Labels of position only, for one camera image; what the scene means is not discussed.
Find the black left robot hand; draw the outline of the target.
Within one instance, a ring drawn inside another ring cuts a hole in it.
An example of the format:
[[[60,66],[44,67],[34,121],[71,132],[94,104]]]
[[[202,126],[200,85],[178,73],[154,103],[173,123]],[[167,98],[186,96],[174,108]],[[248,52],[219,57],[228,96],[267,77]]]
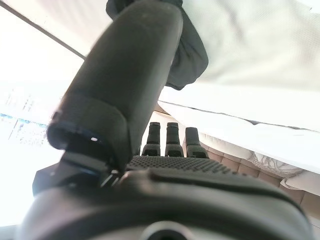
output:
[[[98,39],[47,128],[59,163],[37,171],[18,240],[313,240],[301,207],[277,187],[209,159],[188,127],[150,122],[173,77],[208,58],[180,0],[110,0]]]

